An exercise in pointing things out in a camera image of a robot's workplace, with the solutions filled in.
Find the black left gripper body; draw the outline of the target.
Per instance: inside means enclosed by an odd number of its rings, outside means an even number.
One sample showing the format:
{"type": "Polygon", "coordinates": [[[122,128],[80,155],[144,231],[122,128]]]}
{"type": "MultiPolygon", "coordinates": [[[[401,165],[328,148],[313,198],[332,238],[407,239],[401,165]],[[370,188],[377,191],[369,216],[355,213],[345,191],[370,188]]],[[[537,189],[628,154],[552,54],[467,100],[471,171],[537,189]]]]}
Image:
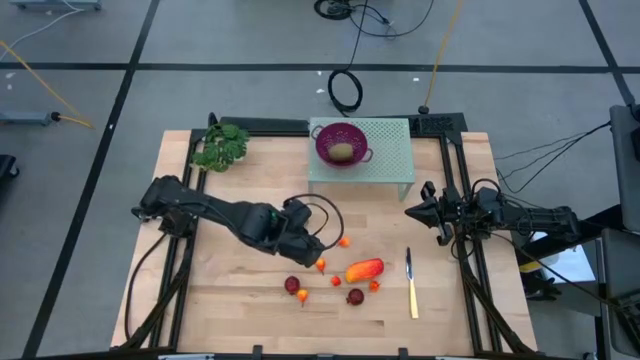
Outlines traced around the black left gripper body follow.
{"type": "Polygon", "coordinates": [[[277,250],[281,256],[300,256],[310,251],[310,233],[304,226],[294,227],[282,226],[278,230],[277,250]]]}

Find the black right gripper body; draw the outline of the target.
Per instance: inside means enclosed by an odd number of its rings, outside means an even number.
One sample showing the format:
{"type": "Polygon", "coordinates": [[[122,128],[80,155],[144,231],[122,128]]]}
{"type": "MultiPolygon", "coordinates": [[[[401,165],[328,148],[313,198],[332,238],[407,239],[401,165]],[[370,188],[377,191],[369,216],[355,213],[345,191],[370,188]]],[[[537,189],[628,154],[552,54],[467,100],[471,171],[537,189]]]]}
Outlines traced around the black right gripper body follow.
{"type": "Polygon", "coordinates": [[[441,226],[436,227],[439,231],[436,240],[440,246],[446,246],[454,238],[454,229],[462,219],[464,202],[455,186],[444,188],[440,197],[436,197],[435,193],[434,183],[426,181],[422,188],[422,199],[434,197],[438,200],[441,226]]]}

